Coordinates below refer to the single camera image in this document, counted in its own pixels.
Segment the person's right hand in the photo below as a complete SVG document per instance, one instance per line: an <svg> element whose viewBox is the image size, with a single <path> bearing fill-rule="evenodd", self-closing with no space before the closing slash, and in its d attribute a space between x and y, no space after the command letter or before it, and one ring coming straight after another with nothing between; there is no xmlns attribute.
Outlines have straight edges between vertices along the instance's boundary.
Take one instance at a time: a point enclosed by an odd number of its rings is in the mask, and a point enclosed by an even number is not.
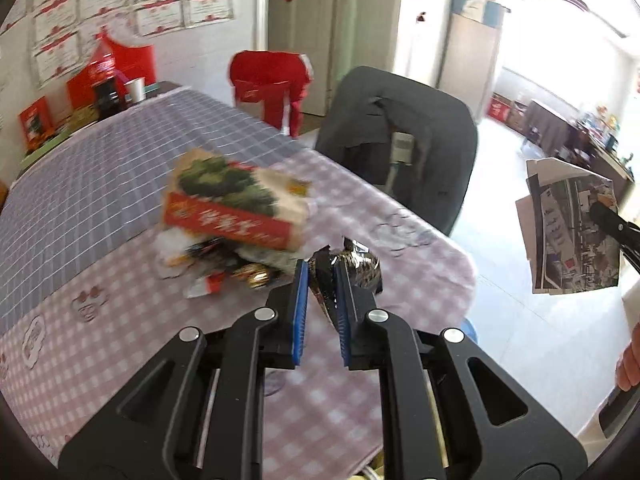
<svg viewBox="0 0 640 480"><path fill-rule="evenodd" d="M631 331L630 343L623 351L615 371L616 386L623 391L640 384L640 324Z"/></svg>

